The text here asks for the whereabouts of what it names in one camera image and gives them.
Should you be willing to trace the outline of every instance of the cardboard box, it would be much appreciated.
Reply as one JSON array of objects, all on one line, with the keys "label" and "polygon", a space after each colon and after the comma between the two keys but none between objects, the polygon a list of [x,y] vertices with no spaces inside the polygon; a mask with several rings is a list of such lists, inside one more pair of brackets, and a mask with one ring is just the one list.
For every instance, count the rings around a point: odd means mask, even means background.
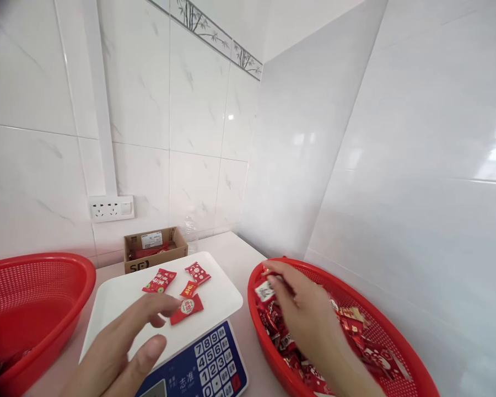
[{"label": "cardboard box", "polygon": [[[125,274],[147,269],[162,263],[187,256],[187,243],[177,227],[153,230],[151,232],[131,234],[124,237]],[[154,248],[169,241],[169,251],[147,256],[142,259],[129,260],[131,251]]]}]

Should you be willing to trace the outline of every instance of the red plastic basket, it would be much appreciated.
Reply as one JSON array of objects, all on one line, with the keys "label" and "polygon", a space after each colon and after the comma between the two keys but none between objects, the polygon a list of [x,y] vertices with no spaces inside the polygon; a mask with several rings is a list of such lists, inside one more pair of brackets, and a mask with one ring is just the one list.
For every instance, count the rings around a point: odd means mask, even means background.
[{"label": "red plastic basket", "polygon": [[[412,377],[412,381],[402,378],[397,378],[393,381],[382,379],[380,383],[387,397],[439,397],[432,377],[419,359],[419,356],[417,356],[412,347],[406,339],[404,339],[401,333],[397,331],[393,324],[391,324],[391,322],[367,299],[340,279],[318,267],[284,257],[275,258],[273,260],[278,260],[294,266],[309,279],[318,284],[322,284],[325,290],[329,291],[336,298],[339,305],[341,304],[344,307],[358,307],[360,312],[365,314],[366,318],[371,322],[371,325],[367,330],[364,330],[364,336],[373,342],[388,347],[403,363]],[[253,286],[261,279],[262,271],[263,266],[262,264],[259,264],[252,271],[250,276],[248,282],[248,307],[263,354],[272,372],[289,395],[293,397],[312,397],[314,395],[313,392],[305,386],[283,361],[279,352],[270,341],[270,338],[261,323],[261,319],[259,318]]]},{"label": "red plastic basket", "polygon": [[0,362],[21,357],[0,376],[0,395],[21,396],[53,364],[94,283],[94,266],[79,255],[0,261]]}]

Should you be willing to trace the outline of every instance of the digital scale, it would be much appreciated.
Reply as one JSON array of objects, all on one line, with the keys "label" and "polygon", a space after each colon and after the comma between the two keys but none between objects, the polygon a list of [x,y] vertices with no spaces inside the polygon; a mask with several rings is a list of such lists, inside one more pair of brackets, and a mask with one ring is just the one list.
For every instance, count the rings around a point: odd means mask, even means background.
[{"label": "digital scale", "polygon": [[146,292],[142,287],[159,268],[175,271],[168,294],[179,298],[193,281],[185,268],[198,262],[211,279],[198,286],[204,310],[161,329],[147,324],[135,338],[129,357],[152,336],[165,335],[167,346],[136,397],[236,397],[248,386],[248,375],[228,320],[242,307],[242,296],[210,253],[200,252],[104,282],[95,296],[81,361],[96,335]]}]

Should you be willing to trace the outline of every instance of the electrical outlet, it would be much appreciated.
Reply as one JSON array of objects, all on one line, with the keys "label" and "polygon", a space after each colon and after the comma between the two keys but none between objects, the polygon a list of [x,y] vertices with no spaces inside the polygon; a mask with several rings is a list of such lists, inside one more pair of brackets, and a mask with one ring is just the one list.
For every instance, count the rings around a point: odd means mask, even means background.
[{"label": "electrical outlet", "polygon": [[134,197],[89,197],[90,215],[94,223],[134,218]]}]

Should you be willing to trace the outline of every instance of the fingernail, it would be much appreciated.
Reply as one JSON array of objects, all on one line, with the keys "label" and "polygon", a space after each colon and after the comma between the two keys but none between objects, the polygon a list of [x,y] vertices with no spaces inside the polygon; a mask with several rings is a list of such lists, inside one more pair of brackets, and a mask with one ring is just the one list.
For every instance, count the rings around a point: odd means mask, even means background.
[{"label": "fingernail", "polygon": [[147,343],[147,356],[155,360],[161,355],[162,343],[158,339],[151,339]]}]

